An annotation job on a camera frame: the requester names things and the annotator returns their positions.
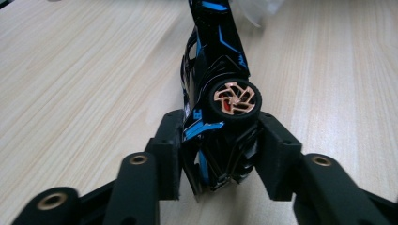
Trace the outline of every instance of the wheel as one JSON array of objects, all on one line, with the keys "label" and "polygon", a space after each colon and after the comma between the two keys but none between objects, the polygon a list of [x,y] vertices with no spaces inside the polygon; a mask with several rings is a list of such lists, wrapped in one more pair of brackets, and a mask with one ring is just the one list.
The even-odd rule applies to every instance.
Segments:
[{"label": "wheel", "polygon": [[210,89],[208,103],[216,119],[242,124],[257,120],[262,99],[260,91],[252,83],[229,79]]}]

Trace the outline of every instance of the toy vehicle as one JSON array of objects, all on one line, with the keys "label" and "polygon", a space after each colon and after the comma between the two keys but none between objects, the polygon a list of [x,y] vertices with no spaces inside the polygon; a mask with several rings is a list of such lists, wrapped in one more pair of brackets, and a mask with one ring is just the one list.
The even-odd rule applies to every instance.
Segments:
[{"label": "toy vehicle", "polygon": [[200,186],[215,190],[231,178],[240,183],[253,169],[262,99],[248,81],[228,1],[189,3],[195,26],[181,64],[183,151],[184,169],[198,193]]}]

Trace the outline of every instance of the toy car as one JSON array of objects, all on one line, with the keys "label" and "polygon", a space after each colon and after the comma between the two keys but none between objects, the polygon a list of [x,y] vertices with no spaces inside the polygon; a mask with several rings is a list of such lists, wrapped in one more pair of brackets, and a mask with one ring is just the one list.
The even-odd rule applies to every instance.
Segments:
[{"label": "toy car", "polygon": [[183,167],[194,193],[241,182],[253,169],[261,94],[228,1],[189,0],[195,26],[181,64]]}]

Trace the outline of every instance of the wood grain surface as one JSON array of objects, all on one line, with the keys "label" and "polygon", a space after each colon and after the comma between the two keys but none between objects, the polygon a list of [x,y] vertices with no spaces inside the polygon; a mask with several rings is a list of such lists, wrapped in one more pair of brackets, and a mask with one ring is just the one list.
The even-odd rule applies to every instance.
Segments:
[{"label": "wood grain surface", "polygon": [[[262,111],[303,152],[337,159],[357,184],[397,200],[398,1],[286,0],[255,28],[234,8]],[[182,107],[185,0],[17,0],[0,10],[0,224],[41,191],[84,195],[143,151]],[[161,224],[295,224],[253,172],[196,202],[161,202]]]}]

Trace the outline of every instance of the table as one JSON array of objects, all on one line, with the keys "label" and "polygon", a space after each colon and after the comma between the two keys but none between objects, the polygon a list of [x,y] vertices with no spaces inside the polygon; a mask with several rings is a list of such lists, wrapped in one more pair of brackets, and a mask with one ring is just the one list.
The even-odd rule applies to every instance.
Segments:
[{"label": "table", "polygon": [[[303,153],[337,159],[397,200],[398,2],[286,0],[262,28],[234,8],[262,92]],[[0,10],[0,224],[41,191],[84,195],[143,151],[182,108],[180,59],[193,22],[182,0],[17,0]],[[196,202],[187,178],[161,224],[294,224],[253,172]]]}]

